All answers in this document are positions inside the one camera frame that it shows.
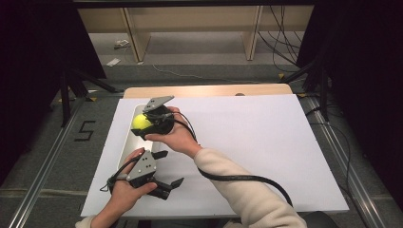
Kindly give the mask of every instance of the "person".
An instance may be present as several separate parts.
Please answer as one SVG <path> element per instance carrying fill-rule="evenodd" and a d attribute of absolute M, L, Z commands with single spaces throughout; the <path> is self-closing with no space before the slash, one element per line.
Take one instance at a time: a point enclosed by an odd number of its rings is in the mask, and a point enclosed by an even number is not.
<path fill-rule="evenodd" d="M 169 107 L 174 118 L 186 123 L 177 107 Z M 166 135 L 149 134 L 145 138 L 152 142 L 161 142 L 172 150 L 183 153 L 206 173 L 229 176 L 251 175 L 240 165 L 231 161 L 220 151 L 204 148 L 192 137 L 182 125 L 175 123 L 172 131 Z M 126 160 L 137 156 L 144 150 L 137 149 Z M 129 165 L 122 173 L 128 174 L 134 164 Z M 225 228 L 238 227 L 306 227 L 306 222 L 292 206 L 273 192 L 266 184 L 257 181 L 211 181 L 221 195 L 228 201 L 234 212 L 240 216 L 240 222 L 233 220 L 225 224 Z M 133 188 L 127 181 L 118 180 L 109 202 L 96 216 L 84 218 L 76 223 L 76 228 L 109 227 L 126 211 L 130 210 L 143 195 L 157 186 L 147 183 Z"/>

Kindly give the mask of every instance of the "beige sleeve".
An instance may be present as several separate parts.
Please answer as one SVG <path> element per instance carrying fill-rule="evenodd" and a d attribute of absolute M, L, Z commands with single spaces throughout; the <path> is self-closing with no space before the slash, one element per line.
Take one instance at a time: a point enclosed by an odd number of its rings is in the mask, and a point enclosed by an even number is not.
<path fill-rule="evenodd" d="M 221 152 L 204 148 L 195 156 L 195 164 L 204 172 L 219 175 L 250 175 Z M 306 227 L 293 207 L 257 181 L 211 181 L 240 216 L 246 227 Z"/>
<path fill-rule="evenodd" d="M 87 217 L 84 218 L 81 221 L 77 221 L 75 227 L 76 228 L 91 228 L 91 222 L 92 219 L 94 219 L 95 216 Z"/>

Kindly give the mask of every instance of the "aluminum rail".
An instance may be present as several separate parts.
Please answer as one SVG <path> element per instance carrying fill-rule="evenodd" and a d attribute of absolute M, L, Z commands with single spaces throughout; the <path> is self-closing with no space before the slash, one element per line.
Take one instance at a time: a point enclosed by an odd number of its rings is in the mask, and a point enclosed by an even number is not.
<path fill-rule="evenodd" d="M 157 7 L 235 7 L 235 6 L 312 6 L 319 0 L 36 0 L 32 6 L 61 6 L 76 9 L 157 8 Z"/>
<path fill-rule="evenodd" d="M 317 102 L 317 100 L 309 98 L 309 105 L 311 108 L 315 108 L 319 106 L 319 103 Z M 377 210 L 376 205 L 371 200 L 369 193 L 365 189 L 364 184 L 359 179 L 359 176 L 351 163 L 349 163 L 349 156 L 341 146 L 341 143 L 338 140 L 335 131 L 332 129 L 332 127 L 328 127 L 325 125 L 327 124 L 327 122 L 324 121 L 324 118 L 320 114 L 316 112 L 315 116 L 317 118 L 317 121 L 322 124 L 321 129 L 323 131 L 323 134 L 327 138 L 329 145 L 332 147 L 332 150 L 336 155 L 336 159 L 345 175 L 347 174 L 347 165 L 349 164 L 350 166 L 348 183 L 350 188 L 353 190 L 353 194 L 355 195 L 355 198 L 359 203 L 361 212 L 364 215 L 368 225 L 372 228 L 386 227 L 381 216 L 379 215 L 379 211 Z"/>
<path fill-rule="evenodd" d="M 38 174 L 36 175 L 35 180 L 33 181 L 31 187 L 29 188 L 27 194 L 25 195 L 24 199 L 22 200 L 21 204 L 19 205 L 18 209 L 15 211 L 14 217 L 11 220 L 9 228 L 20 228 L 24 227 L 27 219 L 29 217 L 32 208 L 38 199 L 38 196 L 41 192 L 42 187 L 44 186 L 48 175 L 55 163 L 57 157 L 62 150 L 62 147 L 66 141 L 67 135 L 70 132 L 72 125 L 76 120 L 76 116 L 78 111 L 80 110 L 83 103 L 86 101 L 86 98 L 77 98 L 74 102 L 74 107 L 72 108 L 71 118 L 60 130 L 53 146 L 50 148 L 48 155 L 41 166 Z"/>

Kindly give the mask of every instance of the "yellow ball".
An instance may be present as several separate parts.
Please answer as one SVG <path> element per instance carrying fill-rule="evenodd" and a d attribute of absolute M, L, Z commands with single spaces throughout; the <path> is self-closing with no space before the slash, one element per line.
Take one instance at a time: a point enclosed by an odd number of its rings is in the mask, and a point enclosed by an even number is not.
<path fill-rule="evenodd" d="M 137 115 L 131 122 L 132 129 L 145 129 L 151 126 L 152 123 L 145 117 L 144 114 Z"/>

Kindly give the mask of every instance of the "person's left hand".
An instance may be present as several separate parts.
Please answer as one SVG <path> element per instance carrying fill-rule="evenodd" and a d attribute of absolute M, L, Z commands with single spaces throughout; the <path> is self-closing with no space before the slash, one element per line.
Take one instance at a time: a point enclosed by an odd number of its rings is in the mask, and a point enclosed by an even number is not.
<path fill-rule="evenodd" d="M 144 148 L 133 151 L 125 158 L 125 163 L 130 159 L 144 153 Z M 128 165 L 122 174 L 130 173 L 135 163 Z M 130 210 L 137 200 L 157 188 L 154 182 L 146 183 L 145 185 L 134 188 L 126 180 L 117 180 L 113 187 L 112 196 L 104 209 L 91 222 L 91 228 L 110 227 L 119 217 Z"/>
<path fill-rule="evenodd" d="M 139 156 L 141 153 L 144 153 L 144 148 L 133 151 L 125 158 L 124 163 L 128 162 L 134 157 Z M 134 165 L 135 162 L 128 165 L 121 174 L 129 174 Z M 121 212 L 124 213 L 130 210 L 141 196 L 151 192 L 156 187 L 156 183 L 150 182 L 139 188 L 134 188 L 126 180 L 117 180 L 115 186 L 113 187 L 112 197 L 110 198 L 108 204 L 112 204 L 113 207 L 120 209 Z"/>

